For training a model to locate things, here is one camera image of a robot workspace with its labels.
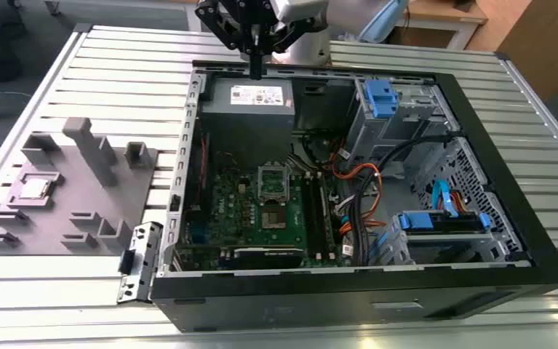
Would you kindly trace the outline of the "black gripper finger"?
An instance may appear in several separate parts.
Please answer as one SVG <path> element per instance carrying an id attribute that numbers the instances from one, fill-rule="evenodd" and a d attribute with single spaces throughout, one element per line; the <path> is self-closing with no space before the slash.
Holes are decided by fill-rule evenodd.
<path id="1" fill-rule="evenodd" d="M 261 26 L 255 34 L 257 79 L 266 74 L 265 64 L 325 65 L 327 63 L 327 27 L 315 19 L 297 20 L 271 31 Z"/>
<path id="2" fill-rule="evenodd" d="M 195 14 L 219 41 L 230 50 L 238 50 L 249 57 L 250 78 L 257 78 L 257 46 L 253 36 L 253 25 L 243 24 L 239 28 L 225 28 L 221 25 L 219 1 L 199 1 Z"/>

